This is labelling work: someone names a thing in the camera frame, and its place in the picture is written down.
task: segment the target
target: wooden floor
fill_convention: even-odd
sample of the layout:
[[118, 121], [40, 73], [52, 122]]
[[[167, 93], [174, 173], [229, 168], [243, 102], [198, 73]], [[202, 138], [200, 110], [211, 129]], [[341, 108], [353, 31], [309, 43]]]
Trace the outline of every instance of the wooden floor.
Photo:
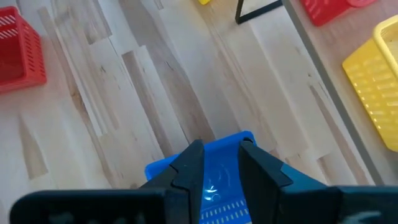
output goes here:
[[283, 7], [237, 26], [232, 0], [8, 5], [48, 83], [0, 95], [0, 223], [28, 192], [139, 187], [148, 163], [244, 129], [321, 182], [373, 184]]

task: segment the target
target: wood plank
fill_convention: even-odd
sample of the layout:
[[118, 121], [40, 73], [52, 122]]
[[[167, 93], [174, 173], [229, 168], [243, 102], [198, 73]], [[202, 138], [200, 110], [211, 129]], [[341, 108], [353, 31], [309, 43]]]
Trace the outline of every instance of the wood plank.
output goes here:
[[106, 159], [105, 159], [104, 153], [103, 153], [103, 149], [100, 145], [100, 142], [98, 141], [98, 137], [95, 133], [93, 123], [91, 122], [91, 120], [88, 116], [87, 109], [82, 101], [80, 92], [78, 91], [78, 87], [77, 87], [75, 78], [73, 77], [72, 70], [69, 67], [65, 52], [62, 50], [60, 39], [58, 38], [57, 31], [55, 30], [55, 24], [53, 23], [52, 18], [50, 17], [50, 14], [45, 7], [41, 7], [38, 10], [38, 14], [40, 16], [40, 20], [43, 23], [45, 31], [48, 33], [49, 39], [52, 43], [52, 47], [57, 54], [58, 61], [60, 62], [61, 66], [62, 66], [62, 71], [65, 76], [65, 81], [66, 81], [66, 84], [67, 84], [67, 87], [69, 90], [69, 95], [71, 96], [73, 105], [76, 108], [77, 112], [79, 112], [79, 115], [82, 118], [82, 120], [86, 126], [88, 134], [90, 135], [91, 142], [93, 143], [93, 146], [98, 154], [99, 161], [101, 163], [104, 175], [107, 178], [108, 182], [111, 184], [111, 186], [114, 187], [116, 184], [114, 183], [114, 179], [112, 178], [110, 167], [109, 167], [108, 163], [106, 162]]
[[138, 48], [120, 4], [115, 0], [98, 0], [105, 19], [111, 29], [109, 37], [118, 55]]
[[58, 189], [50, 173], [30, 180], [29, 186], [31, 191]]
[[357, 158], [353, 154], [352, 149], [349, 147], [347, 140], [344, 138], [343, 134], [339, 130], [339, 127], [335, 123], [333, 117], [331, 116], [325, 103], [320, 98], [318, 92], [315, 90], [313, 86], [310, 86], [310, 89], [322, 111], [323, 116], [326, 119], [326, 122], [329, 125], [329, 128], [339, 146], [339, 149], [343, 157], [345, 158], [345, 161], [348, 161], [348, 167], [353, 172], [357, 183], [360, 185], [369, 185], [369, 181], [368, 178], [366, 177], [365, 171], [358, 162], [358, 159], [361, 158]]
[[325, 128], [328, 125], [308, 88], [310, 79], [318, 76], [317, 71], [285, 8], [275, 9], [249, 23], [316, 156], [321, 157], [337, 149], [336, 141], [331, 131]]
[[120, 0], [120, 4], [137, 43], [146, 45], [148, 49], [188, 141], [214, 140], [213, 131], [185, 71], [162, 38], [147, 9], [140, 0]]
[[[330, 116], [332, 117], [332, 119], [330, 119], [328, 121], [328, 123], [334, 122], [334, 124], [332, 124], [330, 126], [330, 130], [332, 131], [333, 137], [336, 139], [336, 142], [339, 145], [339, 149], [340, 149], [341, 153], [343, 154], [346, 161], [348, 162], [350, 169], [362, 169], [364, 175], [362, 175], [360, 171], [358, 171], [358, 172], [353, 171], [354, 175], [358, 175], [360, 177], [365, 177], [366, 180], [369, 182], [369, 184], [374, 185], [375, 183], [372, 178], [372, 175], [371, 175], [369, 169], [367, 168], [360, 153], [358, 152], [353, 139], [349, 135], [349, 132], [348, 132], [343, 120], [341, 119], [339, 112], [337, 111], [337, 108], [334, 106], [331, 98], [325, 94], [326, 88], [320, 82], [311, 83], [311, 84], [309, 84], [309, 87], [312, 92], [315, 91], [314, 96], [317, 95], [315, 98], [317, 99], [317, 103], [318, 103], [321, 111], [327, 110], [325, 119], [328, 121], [329, 120], [328, 117], [330, 117]], [[350, 159], [351, 156], [353, 156], [355, 158], [353, 164], [350, 164], [350, 162], [349, 162], [349, 161], [351, 161], [351, 159]]]
[[398, 154], [385, 147], [341, 66], [371, 37], [376, 24], [397, 14], [398, 2], [376, 1], [322, 27], [311, 24], [299, 1], [284, 4], [375, 182], [398, 183]]
[[156, 2], [150, 0], [150, 1], [141, 1], [141, 3], [146, 8], [149, 15], [151, 16], [153, 23], [155, 24], [157, 31], [159, 32], [163, 41], [167, 44], [167, 46], [169, 47], [169, 49], [171, 50], [173, 55], [176, 57], [176, 59], [179, 60], [179, 58], [176, 56], [177, 53], [173, 47], [172, 40], [169, 37], [169, 35], [165, 29], [162, 19], [160, 18], [159, 9], [158, 9], [158, 6], [156, 5]]
[[98, 136], [117, 129], [119, 122], [106, 104], [106, 93], [99, 79], [85, 32], [71, 12], [68, 1], [52, 0], [55, 18], [63, 50], [71, 66], [83, 102]]
[[111, 166], [117, 168], [114, 176], [122, 184], [120, 187], [141, 185], [146, 180], [145, 166], [163, 159], [164, 154], [123, 59], [110, 40], [94, 43], [90, 46], [90, 53], [106, 93], [106, 103], [119, 120], [119, 128], [111, 129], [99, 137], [105, 157]]
[[[187, 27], [195, 27], [195, 30], [189, 29], [190, 32], [188, 32], [188, 34], [190, 36], [187, 38], [188, 40], [192, 39], [194, 42], [204, 42], [208, 40], [205, 44], [201, 45], [200, 49], [195, 53], [201, 52], [201, 54], [203, 54], [202, 58], [206, 59], [205, 62], [212, 61], [211, 63], [203, 63], [202, 66], [213, 71], [213, 79], [223, 91], [239, 127], [241, 129], [251, 130], [258, 144], [263, 149], [267, 151], [275, 149], [276, 142], [273, 134], [269, 129], [264, 114], [262, 114], [260, 108], [253, 100], [254, 97], [251, 91], [248, 86], [244, 84], [246, 83], [244, 77], [234, 74], [225, 54], [221, 51], [220, 47], [217, 46], [217, 39], [213, 37], [205, 21], [198, 15], [196, 12], [197, 10], [194, 9], [193, 6], [193, 3], [190, 1], [181, 2], [179, 5], [171, 7], [170, 9], [165, 9], [165, 11], [161, 11], [160, 13], [162, 17], [165, 17], [166, 14], [175, 14], [178, 16], [177, 18], [180, 19], [188, 15], [194, 18], [189, 21], [183, 19], [185, 20], [184, 24], [181, 24], [182, 22], [178, 24]], [[170, 27], [175, 22], [177, 21], [170, 21], [169, 24], [165, 26]]]
[[328, 183], [333, 185], [358, 185], [341, 151], [335, 150], [319, 158], [317, 162]]
[[67, 5], [68, 13], [82, 26], [89, 44], [112, 35], [98, 0], [67, 0], [63, 4]]
[[249, 100], [258, 105], [269, 125], [273, 137], [268, 135], [257, 138], [275, 138], [279, 149], [286, 156], [308, 149], [286, 95], [250, 25], [241, 24], [238, 27], [230, 19], [234, 16], [235, 3], [220, 0], [211, 2], [211, 7], [195, 5], [210, 30], [212, 40], [232, 69], [232, 74], [239, 79], [239, 86], [243, 86], [246, 94], [252, 94]]
[[13, 111], [1, 108], [0, 130], [0, 222], [7, 223], [8, 212], [12, 204], [21, 196], [29, 192], [28, 173], [24, 161], [21, 140], [18, 133], [18, 119]]
[[188, 141], [146, 47], [124, 54], [123, 61], [163, 153], [180, 153]]
[[306, 150], [300, 154], [289, 156], [285, 158], [286, 163], [291, 165], [293, 168], [303, 172], [309, 177], [318, 180], [324, 184], [334, 185], [334, 182], [328, 182], [323, 172], [321, 171], [317, 159], [313, 155], [311, 149]]
[[218, 78], [226, 69], [215, 58], [214, 43], [208, 41], [207, 26], [195, 6], [190, 1], [180, 2], [159, 14], [215, 137], [238, 132], [238, 122]]
[[79, 114], [70, 100], [24, 102], [21, 117], [44, 156], [47, 169], [60, 189], [109, 187]]
[[21, 117], [19, 118], [19, 136], [29, 179], [32, 180], [48, 173], [40, 147]]

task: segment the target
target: black metal frame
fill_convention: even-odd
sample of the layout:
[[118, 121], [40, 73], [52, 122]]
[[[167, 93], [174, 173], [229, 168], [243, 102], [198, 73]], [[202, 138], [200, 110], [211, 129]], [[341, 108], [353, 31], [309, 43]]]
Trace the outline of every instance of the black metal frame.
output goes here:
[[272, 10], [278, 8], [278, 7], [283, 6], [282, 0], [277, 0], [271, 4], [268, 4], [268, 5], [260, 8], [260, 9], [256, 9], [252, 12], [247, 13], [246, 15], [241, 16], [243, 1], [244, 0], [238, 0], [238, 6], [236, 8], [236, 15], [235, 15], [235, 21], [237, 24], [242, 24], [243, 22], [247, 22], [257, 16], [260, 16], [264, 13], [267, 13], [269, 11], [272, 11]]

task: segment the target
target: blue plastic basket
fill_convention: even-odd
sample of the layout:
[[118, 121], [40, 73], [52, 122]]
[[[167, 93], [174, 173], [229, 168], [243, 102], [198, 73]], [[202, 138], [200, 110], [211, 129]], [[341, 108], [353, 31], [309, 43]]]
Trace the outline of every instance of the blue plastic basket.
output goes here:
[[[239, 142], [250, 138], [243, 131], [205, 145], [205, 173], [201, 202], [202, 224], [233, 224], [251, 222], [244, 199], [238, 169]], [[148, 180], [161, 173], [178, 155], [149, 164], [145, 169]]]

